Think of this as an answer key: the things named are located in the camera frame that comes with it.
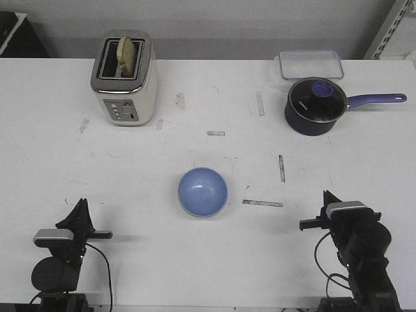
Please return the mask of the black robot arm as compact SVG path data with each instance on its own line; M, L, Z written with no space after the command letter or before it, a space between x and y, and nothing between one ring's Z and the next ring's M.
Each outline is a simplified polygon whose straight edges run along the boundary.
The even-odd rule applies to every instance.
M386 268L385 252L391 233L380 223L381 213L360 201L342 201L323 192L323 207L314 219L300 221L300 230L321 228L337 248L337 258L347 269L351 297L321 298L319 311L400 311L398 297Z
M35 246L47 248L51 255L39 261L31 273L32 286L39 291L39 311L93 311L86 294L76 292L81 266L88 247L105 260L108 272L110 307L113 292L110 263L105 254L88 241L109 240L111 231L98 231L93 227L88 201L81 198L69 215L52 229L39 229L33 237Z

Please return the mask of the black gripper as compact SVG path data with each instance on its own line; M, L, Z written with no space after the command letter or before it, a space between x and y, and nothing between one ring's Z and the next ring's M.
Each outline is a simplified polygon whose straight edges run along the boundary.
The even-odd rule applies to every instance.
M68 229L74 234L73 242L68 246L48 248L52 256L58 257L64 263L82 263L88 240L112 239L112 231L94 230L86 198L81 198L69 215L55 226L57 229Z
M339 202L342 202L342 200L329 190L325 190L323 192L323 207L320 208L320 214L314 219L299 221L299 229L301 231L312 228L328 229L332 232L334 244L336 247L340 247L346 245L354 226L359 222L371 223L380 221L381 219L380 212L375 212L372 208L368 207L367 209L337 213L335 218L330 220L326 215L326 208L331 203Z

